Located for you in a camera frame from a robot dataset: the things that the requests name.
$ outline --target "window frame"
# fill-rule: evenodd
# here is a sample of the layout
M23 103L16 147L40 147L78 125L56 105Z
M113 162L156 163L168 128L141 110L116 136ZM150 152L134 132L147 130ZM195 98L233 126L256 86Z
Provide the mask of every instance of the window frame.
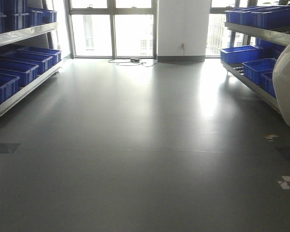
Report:
M153 15L153 56L157 58L157 0L151 0L151 8L116 8L116 0L107 0L107 8L72 8L72 0L68 1L69 18L72 15L109 15L111 22L111 40L112 40L112 58L117 58L116 54L116 37L115 37L115 15ZM73 27L70 21L70 33L73 37ZM76 55L74 39L72 39L72 57Z

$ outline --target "window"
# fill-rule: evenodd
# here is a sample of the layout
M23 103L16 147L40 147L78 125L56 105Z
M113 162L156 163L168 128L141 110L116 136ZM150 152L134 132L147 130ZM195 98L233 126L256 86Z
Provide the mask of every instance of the window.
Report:
M72 15L77 56L112 55L109 15Z
M107 8L107 0L72 0L72 8Z
M141 50L146 50L146 49L147 49L147 41L141 40Z
M116 0L117 8L151 8L151 0Z
M91 15L83 15L86 50L93 50L93 27Z
M148 28L153 27L152 15L115 15L115 25L117 56L153 56L152 47L147 47L150 45L147 41L153 40L153 35L148 33Z
M212 0L212 7L234 6L235 0Z

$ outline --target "shelving rack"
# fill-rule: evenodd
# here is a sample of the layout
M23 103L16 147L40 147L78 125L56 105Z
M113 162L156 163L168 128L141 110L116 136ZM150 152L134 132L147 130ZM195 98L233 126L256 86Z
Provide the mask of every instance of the shelving rack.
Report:
M49 23L41 26L25 28L0 34L0 46L11 44L33 36L41 35L56 30L58 23Z
M231 31L257 37L283 46L287 46L290 43L290 28L266 30L228 22L225 23L225 26ZM221 61L221 63L227 71L232 73L232 75L239 79L244 85L256 92L264 101L266 101L270 106L272 106L276 111L280 113L276 98L271 96L260 86L250 81L247 77L245 77L242 73L238 71L238 68L241 68L243 66L242 64L229 65L223 61Z
M6 33L0 34L0 46L7 45L10 43L14 43L17 41L21 41L30 37L34 37L37 35L41 35L53 30L56 30L58 23L49 23L41 26L25 28L16 31L10 31ZM14 105L16 105L19 101L21 101L24 97L26 97L29 93L31 93L36 87L42 84L45 80L47 80L50 76L55 74L58 69L62 66L63 61L59 62L48 71L38 76L34 81L29 83L27 86L19 90L12 97L7 99L0 105L0 117L5 114L9 109L11 109Z

